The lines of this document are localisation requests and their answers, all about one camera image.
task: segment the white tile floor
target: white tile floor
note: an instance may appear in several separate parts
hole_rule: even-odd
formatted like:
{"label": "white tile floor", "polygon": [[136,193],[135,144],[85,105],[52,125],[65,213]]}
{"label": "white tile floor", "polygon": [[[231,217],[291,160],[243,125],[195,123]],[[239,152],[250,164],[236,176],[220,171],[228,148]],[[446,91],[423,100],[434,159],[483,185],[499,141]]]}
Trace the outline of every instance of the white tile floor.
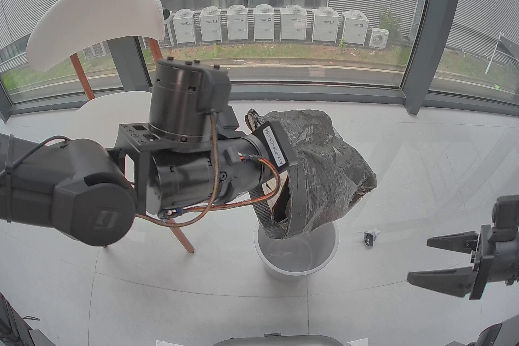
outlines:
{"label": "white tile floor", "polygon": [[[167,229],[136,220],[108,249],[51,229],[0,222],[0,291],[36,315],[58,346],[211,346],[229,337],[320,334],[346,344],[443,346],[475,341],[519,313],[519,291],[489,284],[481,301],[413,287],[408,271],[469,265],[427,248],[428,237],[479,231],[497,196],[519,193],[519,121],[444,109],[407,115],[401,106],[234,103],[326,111],[377,173],[378,188],[338,221],[333,261],[295,284],[271,279],[253,243],[250,208],[208,215],[185,230],[194,255]],[[63,133],[74,111],[12,117],[7,129],[35,141]],[[377,227],[373,248],[358,232]]]}

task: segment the cable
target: cable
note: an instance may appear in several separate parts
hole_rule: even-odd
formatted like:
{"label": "cable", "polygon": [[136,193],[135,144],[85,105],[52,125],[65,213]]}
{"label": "cable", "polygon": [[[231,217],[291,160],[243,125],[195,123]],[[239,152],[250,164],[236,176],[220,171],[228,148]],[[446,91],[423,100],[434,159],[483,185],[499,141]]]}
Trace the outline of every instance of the cable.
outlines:
{"label": "cable", "polygon": [[[258,202],[263,202],[263,201],[267,201],[269,199],[272,199],[279,191],[279,188],[281,187],[281,177],[279,176],[279,173],[278,171],[276,170],[276,168],[274,167],[274,165],[272,163],[270,163],[270,161],[268,161],[267,159],[264,159],[263,157],[253,157],[253,156],[247,156],[246,158],[245,157],[241,157],[242,160],[256,160],[256,161],[259,161],[260,163],[263,163],[265,165],[268,166],[268,168],[272,171],[272,173],[274,174],[274,177],[276,178],[276,187],[274,187],[274,190],[272,192],[270,192],[269,194],[266,194],[264,196],[261,196],[259,198],[255,198],[255,199],[250,199],[250,200],[244,200],[242,202],[236,202],[236,203],[228,203],[228,204],[224,204],[224,205],[215,205],[213,207],[211,207],[211,212],[214,212],[214,211],[226,211],[227,209],[232,209],[234,207],[244,207],[244,206],[248,206],[252,203],[258,203]],[[204,207],[188,207],[185,209],[186,212],[201,212],[202,210],[204,209]]]}
{"label": "cable", "polygon": [[[12,164],[12,168],[15,169],[17,168],[27,157],[29,157],[32,153],[34,153],[36,150],[39,150],[40,148],[42,148],[44,145],[46,145],[48,142],[53,142],[54,140],[65,140],[66,142],[69,142],[71,141],[70,138],[68,137],[65,137],[63,135],[54,135],[52,137],[49,137],[45,140],[43,140],[41,143],[39,143],[37,146],[34,146],[33,148],[31,148],[27,153],[25,153],[23,156],[21,156],[20,158],[18,158],[13,164]],[[5,169],[3,169],[1,172],[0,172],[0,179],[2,177],[5,176]]]}
{"label": "cable", "polygon": [[213,154],[214,154],[214,182],[213,182],[213,191],[211,193],[211,197],[209,198],[209,201],[207,202],[207,206],[205,206],[202,209],[202,213],[199,214],[196,218],[188,220],[187,222],[181,222],[179,224],[172,223],[172,222],[165,222],[160,219],[153,218],[148,215],[141,215],[139,213],[135,214],[137,218],[145,219],[147,221],[153,222],[154,224],[164,226],[167,228],[180,228],[183,226],[188,226],[191,224],[194,224],[195,222],[198,222],[200,219],[202,219],[206,213],[209,212],[211,209],[211,206],[213,205],[214,200],[217,198],[218,193],[218,183],[219,183],[219,167],[218,167],[218,148],[217,148],[217,128],[216,128],[216,121],[214,117],[214,113],[211,113],[209,115],[209,118],[211,120],[211,139],[213,142]]}

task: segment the white pole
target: white pole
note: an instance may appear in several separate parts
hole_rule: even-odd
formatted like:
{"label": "white pole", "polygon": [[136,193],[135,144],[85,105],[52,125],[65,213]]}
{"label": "white pole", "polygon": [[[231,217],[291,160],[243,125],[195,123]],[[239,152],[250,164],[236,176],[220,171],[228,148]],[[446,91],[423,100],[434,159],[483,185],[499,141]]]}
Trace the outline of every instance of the white pole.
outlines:
{"label": "white pole", "polygon": [[485,71],[485,75],[488,73],[488,70],[490,69],[490,65],[492,64],[492,60],[494,59],[494,55],[496,54],[496,51],[497,51],[497,46],[499,45],[499,42],[501,41],[501,35],[502,34],[503,34],[503,32],[499,32],[499,38],[497,38],[496,47],[494,48],[494,53],[492,54],[492,57],[490,58],[490,60],[488,62],[488,66],[487,66],[487,69]]}

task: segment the trash bag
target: trash bag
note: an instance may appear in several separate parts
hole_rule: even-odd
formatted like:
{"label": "trash bag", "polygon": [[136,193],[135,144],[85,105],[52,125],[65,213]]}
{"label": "trash bag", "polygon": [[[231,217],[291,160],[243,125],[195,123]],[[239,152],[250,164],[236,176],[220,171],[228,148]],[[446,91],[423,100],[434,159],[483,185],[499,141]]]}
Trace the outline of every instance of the trash bag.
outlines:
{"label": "trash bag", "polygon": [[[245,116],[251,130],[273,120],[282,124],[298,162],[282,175],[276,198],[253,204],[269,237],[290,238],[340,219],[377,187],[375,173],[359,152],[344,142],[325,112],[272,111],[260,116],[251,109]],[[251,198],[263,196],[274,186],[273,179],[256,187]]]}

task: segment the gray trash can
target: gray trash can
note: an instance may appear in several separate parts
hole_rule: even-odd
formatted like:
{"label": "gray trash can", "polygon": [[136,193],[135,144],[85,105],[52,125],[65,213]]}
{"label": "gray trash can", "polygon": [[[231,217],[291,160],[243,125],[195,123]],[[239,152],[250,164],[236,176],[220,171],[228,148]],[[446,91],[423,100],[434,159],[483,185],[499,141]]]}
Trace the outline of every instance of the gray trash can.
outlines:
{"label": "gray trash can", "polygon": [[296,281],[321,270],[332,260],[339,246],[339,229],[335,222],[330,222],[310,233],[271,239],[257,224],[254,244],[265,270],[272,277]]}

